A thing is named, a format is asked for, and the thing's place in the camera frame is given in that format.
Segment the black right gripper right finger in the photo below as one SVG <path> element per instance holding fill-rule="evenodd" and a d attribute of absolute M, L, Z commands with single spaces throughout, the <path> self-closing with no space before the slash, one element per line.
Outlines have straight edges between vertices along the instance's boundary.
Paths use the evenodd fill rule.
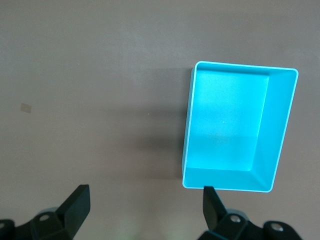
<path fill-rule="evenodd" d="M 212 186 L 203 189 L 203 215 L 208 227 L 201 240 L 300 240 L 296 230 L 285 222 L 269 220 L 262 227 L 236 209 L 226 209 Z"/>

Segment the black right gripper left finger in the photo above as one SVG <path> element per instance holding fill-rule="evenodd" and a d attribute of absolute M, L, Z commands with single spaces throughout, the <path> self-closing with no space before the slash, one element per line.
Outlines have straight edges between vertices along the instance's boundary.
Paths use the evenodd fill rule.
<path fill-rule="evenodd" d="M 90 187 L 79 185 L 55 210 L 39 213 L 15 226 L 11 219 L 0 220 L 2 240 L 73 240 L 90 212 Z"/>

